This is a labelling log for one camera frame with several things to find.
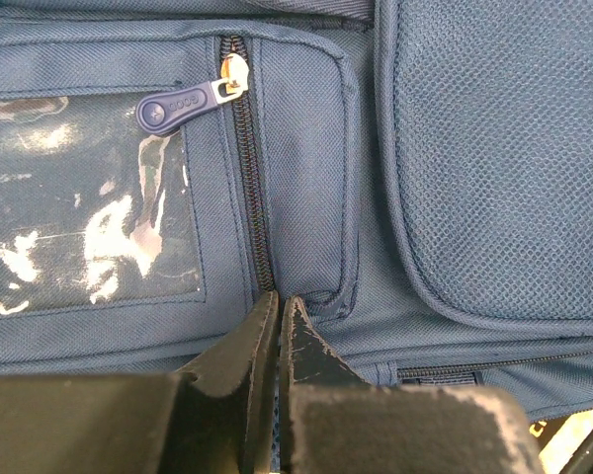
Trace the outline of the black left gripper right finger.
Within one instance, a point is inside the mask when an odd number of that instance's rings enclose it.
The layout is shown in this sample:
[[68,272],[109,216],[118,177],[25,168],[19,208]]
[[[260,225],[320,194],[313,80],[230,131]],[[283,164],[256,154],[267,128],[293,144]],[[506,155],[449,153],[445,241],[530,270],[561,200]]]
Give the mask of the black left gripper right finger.
[[284,473],[540,473],[524,411],[501,389],[376,386],[315,331],[301,298],[282,320]]

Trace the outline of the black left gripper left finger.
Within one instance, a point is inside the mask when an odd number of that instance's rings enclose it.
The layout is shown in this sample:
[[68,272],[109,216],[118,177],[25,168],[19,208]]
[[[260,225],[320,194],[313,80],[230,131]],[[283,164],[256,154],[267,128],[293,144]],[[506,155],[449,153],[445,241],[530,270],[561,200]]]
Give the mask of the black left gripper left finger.
[[279,296],[173,372],[0,376],[0,473],[267,473]]

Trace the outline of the navy blue backpack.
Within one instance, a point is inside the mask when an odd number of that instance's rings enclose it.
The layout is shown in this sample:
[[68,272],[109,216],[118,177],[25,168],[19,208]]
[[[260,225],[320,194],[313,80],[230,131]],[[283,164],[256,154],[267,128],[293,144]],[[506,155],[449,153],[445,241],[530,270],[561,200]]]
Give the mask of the navy blue backpack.
[[262,293],[377,385],[593,408],[593,1],[0,1],[0,374]]

